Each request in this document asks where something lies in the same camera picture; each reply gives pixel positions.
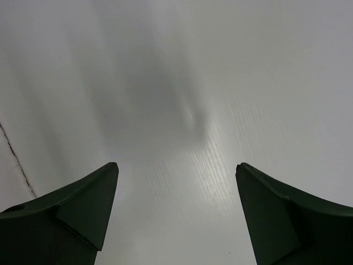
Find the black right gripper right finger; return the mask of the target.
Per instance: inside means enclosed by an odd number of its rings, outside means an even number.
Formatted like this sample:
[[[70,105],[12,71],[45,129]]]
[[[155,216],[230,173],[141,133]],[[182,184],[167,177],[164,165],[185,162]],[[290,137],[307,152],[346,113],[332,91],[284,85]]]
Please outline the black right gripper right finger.
[[[352,264],[352,208],[247,163],[236,181],[257,264]]]

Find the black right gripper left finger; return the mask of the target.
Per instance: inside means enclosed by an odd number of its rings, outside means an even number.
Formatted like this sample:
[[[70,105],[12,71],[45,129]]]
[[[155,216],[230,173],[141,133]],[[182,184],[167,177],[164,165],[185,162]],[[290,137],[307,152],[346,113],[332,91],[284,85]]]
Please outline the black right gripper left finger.
[[[1,212],[1,264],[94,264],[119,168],[109,162],[65,187]]]

